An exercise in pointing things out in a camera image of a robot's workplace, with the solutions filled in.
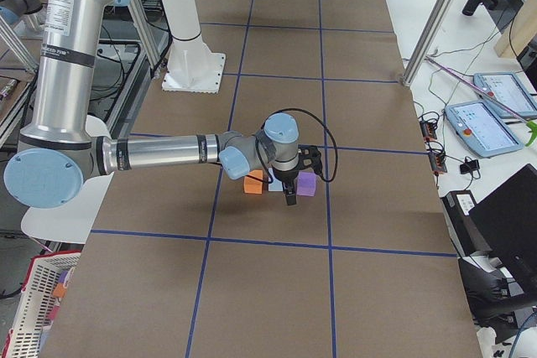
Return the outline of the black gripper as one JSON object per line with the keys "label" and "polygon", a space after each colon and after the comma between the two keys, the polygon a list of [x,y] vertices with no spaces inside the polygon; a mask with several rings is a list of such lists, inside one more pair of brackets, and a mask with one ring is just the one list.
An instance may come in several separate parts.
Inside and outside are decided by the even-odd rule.
{"label": "black gripper", "polygon": [[291,169],[291,170],[279,170],[276,168],[273,168],[274,177],[282,183],[282,186],[284,188],[284,197],[286,201],[287,206],[296,205],[297,199],[296,199],[296,189],[295,189],[295,182],[299,176],[299,170],[298,169]]}

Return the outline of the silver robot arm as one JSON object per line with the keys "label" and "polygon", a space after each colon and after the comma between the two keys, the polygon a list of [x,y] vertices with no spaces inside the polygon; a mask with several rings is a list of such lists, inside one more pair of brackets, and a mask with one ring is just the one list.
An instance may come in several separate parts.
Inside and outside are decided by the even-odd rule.
{"label": "silver robot arm", "polygon": [[275,112],[253,135],[239,132],[112,139],[86,131],[103,12],[114,0],[49,0],[40,50],[34,113],[18,138],[3,180],[8,193],[34,208],[55,208],[83,184],[116,171],[177,164],[219,163],[240,179],[266,169],[296,202],[299,131],[289,114]]}
{"label": "silver robot arm", "polygon": [[13,26],[20,20],[33,31],[44,24],[44,6],[40,0],[1,0],[1,17]]}

